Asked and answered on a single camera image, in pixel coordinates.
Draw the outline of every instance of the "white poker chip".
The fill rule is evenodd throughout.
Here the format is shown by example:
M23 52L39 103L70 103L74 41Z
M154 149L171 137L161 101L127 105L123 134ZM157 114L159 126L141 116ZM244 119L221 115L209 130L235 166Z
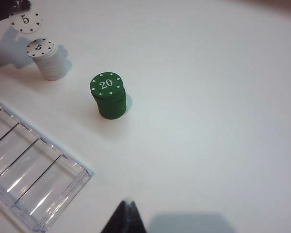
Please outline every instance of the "white poker chip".
M9 20L17 31L24 34L37 31L41 24L40 14L31 11L12 12L9 15Z
M26 45L26 54L32 58L42 57L50 54L54 47L54 42L40 38Z

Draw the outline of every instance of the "number 5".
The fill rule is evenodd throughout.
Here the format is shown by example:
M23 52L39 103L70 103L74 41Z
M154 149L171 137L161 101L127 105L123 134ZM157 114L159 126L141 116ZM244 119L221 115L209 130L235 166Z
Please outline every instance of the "number 5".
M28 18L24 18L24 16L25 15L22 15L21 16L21 18L23 19L23 22L26 23L26 24L29 23L29 19Z
M40 50L42 45L38 45L35 50Z

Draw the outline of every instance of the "white table surface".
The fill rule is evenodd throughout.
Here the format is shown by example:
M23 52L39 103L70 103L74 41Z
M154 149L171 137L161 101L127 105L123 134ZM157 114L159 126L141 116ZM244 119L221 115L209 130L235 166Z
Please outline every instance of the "white table surface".
M244 0L33 1L40 29L0 22L0 101L96 175L49 233L98 233L132 197L149 233L291 233L291 11ZM71 71L23 52L45 37ZM89 90L118 73L129 110ZM22 232L0 211L0 233Z

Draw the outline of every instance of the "stack of poker chips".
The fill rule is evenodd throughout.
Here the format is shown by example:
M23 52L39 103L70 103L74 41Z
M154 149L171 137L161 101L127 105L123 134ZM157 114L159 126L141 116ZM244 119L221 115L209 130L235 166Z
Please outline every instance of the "stack of poker chips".
M26 46L26 54L33 59L47 80L58 80L68 72L58 46L50 40L40 38L30 42Z
M90 89L104 118L117 119L125 113L126 92L120 76L111 72L98 74L92 79Z

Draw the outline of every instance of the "white chip stack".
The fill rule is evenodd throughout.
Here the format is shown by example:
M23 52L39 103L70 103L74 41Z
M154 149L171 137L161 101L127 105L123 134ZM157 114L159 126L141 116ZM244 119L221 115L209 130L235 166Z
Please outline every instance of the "white chip stack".
M68 72L67 64L53 41L45 38L34 40L26 46L26 54L47 80L58 80Z

